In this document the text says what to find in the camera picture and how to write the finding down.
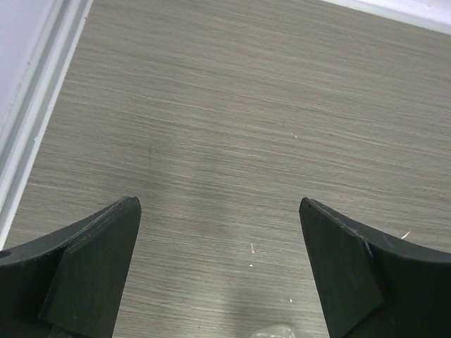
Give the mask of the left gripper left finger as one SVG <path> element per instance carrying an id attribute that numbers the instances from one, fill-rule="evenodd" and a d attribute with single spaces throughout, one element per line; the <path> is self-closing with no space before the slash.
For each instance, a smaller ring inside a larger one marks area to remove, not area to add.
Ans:
<path id="1" fill-rule="evenodd" d="M 1 251 L 1 336 L 112 337 L 141 213 L 126 196 Z"/>

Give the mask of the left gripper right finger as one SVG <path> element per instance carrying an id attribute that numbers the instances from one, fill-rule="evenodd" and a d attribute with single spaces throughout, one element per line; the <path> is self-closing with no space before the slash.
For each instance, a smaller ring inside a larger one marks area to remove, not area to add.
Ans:
<path id="1" fill-rule="evenodd" d="M 449 337 L 450 254 L 304 197 L 302 234 L 330 337 Z"/>

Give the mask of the clear plastic water bottle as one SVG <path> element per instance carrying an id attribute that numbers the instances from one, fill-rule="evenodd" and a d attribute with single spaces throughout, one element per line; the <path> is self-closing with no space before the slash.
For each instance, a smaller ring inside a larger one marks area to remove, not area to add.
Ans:
<path id="1" fill-rule="evenodd" d="M 258 329 L 251 338 L 297 338 L 297 333 L 289 325 L 279 324 Z"/>

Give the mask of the aluminium frame rail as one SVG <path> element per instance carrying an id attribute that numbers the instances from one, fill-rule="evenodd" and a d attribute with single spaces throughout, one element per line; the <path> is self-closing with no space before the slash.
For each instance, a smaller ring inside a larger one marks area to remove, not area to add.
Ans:
<path id="1" fill-rule="evenodd" d="M 1 2 L 2 243 L 91 6 L 91 1 Z"/>

